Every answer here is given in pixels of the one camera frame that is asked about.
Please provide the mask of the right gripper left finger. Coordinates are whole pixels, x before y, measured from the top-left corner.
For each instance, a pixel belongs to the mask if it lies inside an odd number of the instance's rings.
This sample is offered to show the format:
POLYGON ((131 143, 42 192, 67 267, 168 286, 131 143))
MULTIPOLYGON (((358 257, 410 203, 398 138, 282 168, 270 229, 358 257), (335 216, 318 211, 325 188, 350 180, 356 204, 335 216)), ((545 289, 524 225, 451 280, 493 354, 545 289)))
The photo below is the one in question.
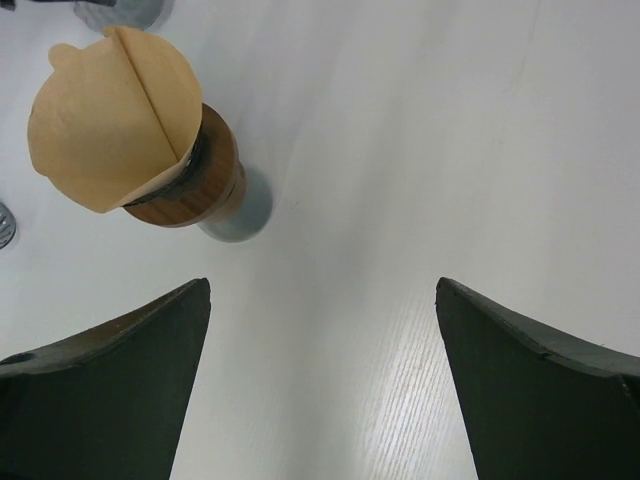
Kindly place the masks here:
POLYGON ((208 329, 207 279, 1 362, 4 479, 170 477, 208 329))

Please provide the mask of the blue glass dripper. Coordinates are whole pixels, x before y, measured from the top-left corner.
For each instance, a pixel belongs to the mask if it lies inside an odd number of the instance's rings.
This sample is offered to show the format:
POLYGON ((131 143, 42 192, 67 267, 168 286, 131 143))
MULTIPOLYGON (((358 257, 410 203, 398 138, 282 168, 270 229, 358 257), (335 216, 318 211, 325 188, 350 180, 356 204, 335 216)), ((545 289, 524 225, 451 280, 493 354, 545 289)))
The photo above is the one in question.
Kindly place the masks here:
POLYGON ((207 105, 202 104, 202 121, 196 136, 194 145, 187 156, 187 163, 184 169, 176 178, 168 184, 132 201, 124 204, 124 208, 140 206, 155 200, 176 201, 186 192, 196 189, 202 182, 201 177, 209 164, 209 155, 211 152, 210 135, 205 128, 205 108, 207 105))

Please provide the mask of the brown paper coffee filter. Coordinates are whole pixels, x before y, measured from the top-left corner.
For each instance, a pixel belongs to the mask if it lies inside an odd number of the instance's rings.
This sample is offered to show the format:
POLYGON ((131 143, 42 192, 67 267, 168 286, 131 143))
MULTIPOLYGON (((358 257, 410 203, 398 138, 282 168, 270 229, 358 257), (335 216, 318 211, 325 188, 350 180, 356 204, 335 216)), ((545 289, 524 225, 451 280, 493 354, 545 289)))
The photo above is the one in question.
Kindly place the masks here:
POLYGON ((106 213, 174 180, 202 121, 189 62, 158 35, 125 27, 77 48, 59 43, 28 121, 34 169, 63 195, 106 213))

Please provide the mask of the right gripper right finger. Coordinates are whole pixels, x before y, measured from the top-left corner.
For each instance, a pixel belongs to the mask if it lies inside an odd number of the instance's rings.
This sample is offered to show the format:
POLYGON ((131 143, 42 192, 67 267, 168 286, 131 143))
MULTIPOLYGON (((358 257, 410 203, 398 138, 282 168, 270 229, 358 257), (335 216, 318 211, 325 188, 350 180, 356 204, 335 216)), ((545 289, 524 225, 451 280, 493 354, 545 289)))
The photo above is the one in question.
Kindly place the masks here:
POLYGON ((436 314, 479 478, 638 478, 637 357, 448 278, 436 314))

